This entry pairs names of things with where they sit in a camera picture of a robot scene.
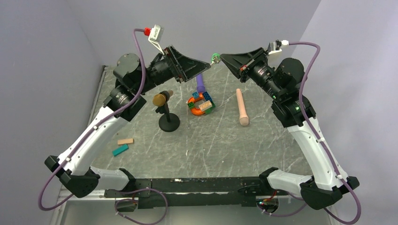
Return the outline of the green plastic key tag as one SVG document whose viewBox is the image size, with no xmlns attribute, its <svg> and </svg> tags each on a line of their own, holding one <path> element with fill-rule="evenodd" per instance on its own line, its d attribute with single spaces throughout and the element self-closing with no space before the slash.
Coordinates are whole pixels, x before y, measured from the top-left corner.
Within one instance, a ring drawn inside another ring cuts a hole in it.
<svg viewBox="0 0 398 225">
<path fill-rule="evenodd" d="M 220 55 L 218 53 L 214 53 L 211 57 L 211 65 L 218 64 L 221 61 Z"/>
</svg>

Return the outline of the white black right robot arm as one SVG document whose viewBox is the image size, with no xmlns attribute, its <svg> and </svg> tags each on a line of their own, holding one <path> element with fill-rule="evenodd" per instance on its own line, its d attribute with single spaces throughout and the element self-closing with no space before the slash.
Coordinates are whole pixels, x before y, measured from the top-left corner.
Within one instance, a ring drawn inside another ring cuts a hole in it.
<svg viewBox="0 0 398 225">
<path fill-rule="evenodd" d="M 339 201 L 359 186 L 337 165 L 321 133 L 315 110 L 306 97 L 299 96 L 305 75 L 298 59 L 286 58 L 277 67 L 268 64 L 263 48 L 247 53 L 221 55 L 222 62 L 241 82 L 253 80 L 271 98 L 274 115 L 298 143 L 312 175 L 298 175 L 272 167 L 259 176 L 259 189 L 265 195 L 283 190 L 300 196 L 311 208 L 320 210 Z"/>
</svg>

